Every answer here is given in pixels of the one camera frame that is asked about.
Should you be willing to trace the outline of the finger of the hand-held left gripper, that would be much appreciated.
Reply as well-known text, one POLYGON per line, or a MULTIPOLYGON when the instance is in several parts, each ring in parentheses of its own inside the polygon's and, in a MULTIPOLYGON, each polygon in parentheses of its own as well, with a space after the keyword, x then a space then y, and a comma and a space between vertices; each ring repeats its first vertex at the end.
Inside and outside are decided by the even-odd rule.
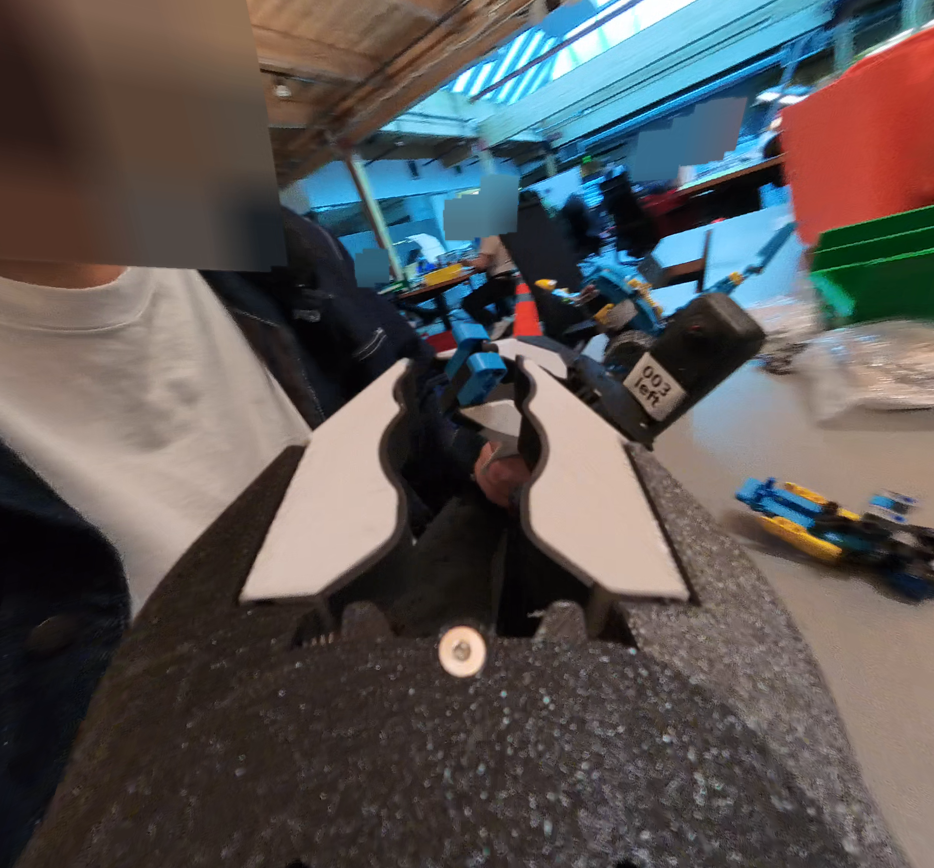
POLYGON ((520 358, 533 361, 559 381, 567 381, 568 364, 565 357, 560 351, 553 349, 551 344, 545 346, 541 342, 532 341, 530 337, 505 337, 493 340, 491 348, 502 358, 505 365, 504 382, 515 381, 518 372, 517 360, 520 358))
POLYGON ((487 401, 471 407, 460 407, 459 417, 478 432, 484 442, 493 445, 495 457, 520 454, 522 415, 514 401, 487 401))

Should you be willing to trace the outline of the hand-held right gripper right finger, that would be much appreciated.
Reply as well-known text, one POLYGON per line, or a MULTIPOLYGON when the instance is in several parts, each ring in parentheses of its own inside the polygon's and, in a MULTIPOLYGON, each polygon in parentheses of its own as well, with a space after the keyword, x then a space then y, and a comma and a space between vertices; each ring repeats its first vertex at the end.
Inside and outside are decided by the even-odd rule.
POLYGON ((685 603, 690 589, 637 477, 627 442, 533 359, 516 360, 518 453, 531 477, 531 542, 591 592, 685 603))

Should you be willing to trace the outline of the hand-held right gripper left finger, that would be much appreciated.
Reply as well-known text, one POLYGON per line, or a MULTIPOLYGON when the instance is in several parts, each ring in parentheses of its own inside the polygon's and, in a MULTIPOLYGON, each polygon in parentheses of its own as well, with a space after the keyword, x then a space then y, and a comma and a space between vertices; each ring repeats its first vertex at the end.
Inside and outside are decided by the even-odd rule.
POLYGON ((407 526, 403 359, 316 428, 239 594, 241 604, 327 597, 396 546, 407 526))

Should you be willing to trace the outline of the person's left forearm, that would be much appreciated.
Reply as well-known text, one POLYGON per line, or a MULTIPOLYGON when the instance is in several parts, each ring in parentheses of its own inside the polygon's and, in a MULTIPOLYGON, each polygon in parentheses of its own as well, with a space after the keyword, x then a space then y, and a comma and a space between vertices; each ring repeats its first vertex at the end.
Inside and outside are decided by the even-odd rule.
POLYGON ((282 224, 284 267, 201 274, 298 413, 319 427, 407 360, 415 414, 401 476, 415 532, 449 502, 484 504, 473 478, 483 442, 442 412, 446 379, 434 350, 387 297, 358 285, 351 255, 331 232, 287 208, 282 224))

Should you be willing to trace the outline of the grey desk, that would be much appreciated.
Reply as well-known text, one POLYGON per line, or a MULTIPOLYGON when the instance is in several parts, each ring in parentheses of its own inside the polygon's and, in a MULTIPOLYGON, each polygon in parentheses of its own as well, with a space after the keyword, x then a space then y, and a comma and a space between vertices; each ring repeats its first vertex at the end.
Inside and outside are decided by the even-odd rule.
POLYGON ((932 605, 800 557, 733 497, 777 477, 857 510, 891 490, 930 526, 932 412, 821 425, 800 375, 748 363, 642 460, 700 599, 672 655, 786 761, 844 858, 932 866, 932 605))

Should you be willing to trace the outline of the person's left hand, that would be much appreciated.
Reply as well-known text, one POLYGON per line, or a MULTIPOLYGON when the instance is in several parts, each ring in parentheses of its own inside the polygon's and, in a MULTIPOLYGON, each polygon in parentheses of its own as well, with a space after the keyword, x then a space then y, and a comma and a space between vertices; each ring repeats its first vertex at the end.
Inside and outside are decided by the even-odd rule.
POLYGON ((490 503, 512 510, 531 480, 531 469, 516 444, 486 441, 474 463, 473 480, 490 503))

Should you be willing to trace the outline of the orange traffic cone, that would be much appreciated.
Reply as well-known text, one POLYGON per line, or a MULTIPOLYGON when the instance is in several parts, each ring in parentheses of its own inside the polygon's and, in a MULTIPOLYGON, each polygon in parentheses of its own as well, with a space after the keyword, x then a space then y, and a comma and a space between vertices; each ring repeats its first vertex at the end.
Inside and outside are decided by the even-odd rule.
POLYGON ((536 300, 529 286, 521 279, 518 280, 516 286, 512 333, 514 338, 543 336, 543 326, 536 300))

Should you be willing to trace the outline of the toy tracked excavator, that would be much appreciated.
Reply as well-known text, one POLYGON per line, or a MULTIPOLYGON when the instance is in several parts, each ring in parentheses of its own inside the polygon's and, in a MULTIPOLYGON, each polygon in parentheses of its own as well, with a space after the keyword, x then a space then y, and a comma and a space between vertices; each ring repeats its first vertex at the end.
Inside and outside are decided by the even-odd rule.
POLYGON ((793 221, 778 226, 745 268, 704 285, 712 231, 707 231, 700 259, 661 267, 648 255, 636 265, 616 263, 600 267, 584 279, 578 291, 561 287, 553 279, 540 279, 534 288, 576 308, 583 321, 569 325, 562 340, 582 348, 591 337, 607 337, 602 365, 613 375, 627 374, 639 358, 663 335, 675 314, 667 314, 654 291, 682 283, 693 283, 697 297, 723 295, 732 298, 740 285, 764 272, 795 232, 793 221))

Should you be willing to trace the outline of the clear plastic bag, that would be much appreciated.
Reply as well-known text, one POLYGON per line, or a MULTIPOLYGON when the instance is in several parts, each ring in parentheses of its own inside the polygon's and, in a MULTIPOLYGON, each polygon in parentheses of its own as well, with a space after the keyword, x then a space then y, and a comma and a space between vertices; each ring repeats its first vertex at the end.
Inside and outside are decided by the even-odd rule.
POLYGON ((863 412, 933 408, 933 325, 891 320, 850 325, 812 338, 797 356, 819 423, 863 412))

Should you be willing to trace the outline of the green storage bin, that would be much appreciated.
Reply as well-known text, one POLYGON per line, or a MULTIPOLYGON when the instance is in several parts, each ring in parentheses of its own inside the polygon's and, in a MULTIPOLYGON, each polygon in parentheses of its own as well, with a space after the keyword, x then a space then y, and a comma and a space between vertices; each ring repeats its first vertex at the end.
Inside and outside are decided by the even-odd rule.
POLYGON ((933 321, 933 207, 823 233, 811 284, 828 327, 933 321))

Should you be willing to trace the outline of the blue yellow toy vehicle assembly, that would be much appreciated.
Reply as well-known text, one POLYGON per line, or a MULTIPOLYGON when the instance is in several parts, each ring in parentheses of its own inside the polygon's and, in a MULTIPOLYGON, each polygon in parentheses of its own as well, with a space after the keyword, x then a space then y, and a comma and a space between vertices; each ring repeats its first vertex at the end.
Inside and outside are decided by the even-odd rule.
POLYGON ((933 599, 933 529, 919 500, 883 490, 863 512, 795 482, 748 478, 734 493, 762 529, 824 565, 860 571, 911 602, 933 599))

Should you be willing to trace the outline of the white shirt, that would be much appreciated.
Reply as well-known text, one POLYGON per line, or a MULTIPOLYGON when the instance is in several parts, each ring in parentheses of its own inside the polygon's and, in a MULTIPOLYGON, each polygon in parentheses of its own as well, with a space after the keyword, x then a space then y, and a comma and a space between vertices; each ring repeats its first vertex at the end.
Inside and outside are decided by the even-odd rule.
POLYGON ((2 439, 116 549, 137 612, 311 428, 192 269, 2 280, 2 439))

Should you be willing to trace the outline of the orange storage bin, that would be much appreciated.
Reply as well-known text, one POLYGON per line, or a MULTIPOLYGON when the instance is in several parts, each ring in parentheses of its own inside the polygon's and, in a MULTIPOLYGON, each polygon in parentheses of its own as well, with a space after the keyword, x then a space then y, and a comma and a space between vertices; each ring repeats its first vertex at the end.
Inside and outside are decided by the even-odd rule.
POLYGON ((800 241, 932 205, 933 29, 858 60, 781 115, 800 241))

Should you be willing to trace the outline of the dark denim garment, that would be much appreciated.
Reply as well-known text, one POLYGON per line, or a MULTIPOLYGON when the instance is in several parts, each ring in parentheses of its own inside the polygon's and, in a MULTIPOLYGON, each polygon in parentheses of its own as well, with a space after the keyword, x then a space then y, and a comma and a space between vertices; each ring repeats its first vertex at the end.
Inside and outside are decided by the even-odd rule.
POLYGON ((41 822, 130 617, 116 550, 2 445, 2 866, 41 822))

